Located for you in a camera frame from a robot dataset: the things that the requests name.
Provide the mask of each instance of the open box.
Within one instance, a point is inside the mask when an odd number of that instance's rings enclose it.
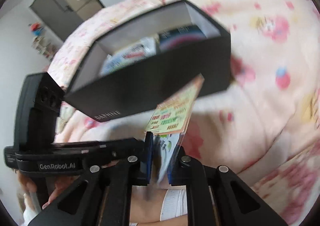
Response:
[[[197,25],[205,40],[181,45],[100,77],[108,54],[137,40]],[[65,101],[103,122],[154,109],[201,73],[199,97],[225,90],[230,82],[230,34],[192,3],[181,0],[143,13],[98,38],[81,61]]]

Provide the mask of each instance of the white fabric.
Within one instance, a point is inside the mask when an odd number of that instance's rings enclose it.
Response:
[[[32,207],[30,207],[26,198],[26,194],[24,194],[24,204],[26,206],[26,209],[23,212],[23,219],[24,226],[27,226],[33,220],[33,218],[37,216],[38,213],[34,211]]]
[[[160,221],[165,221],[188,213],[186,190],[169,189],[164,197]]]

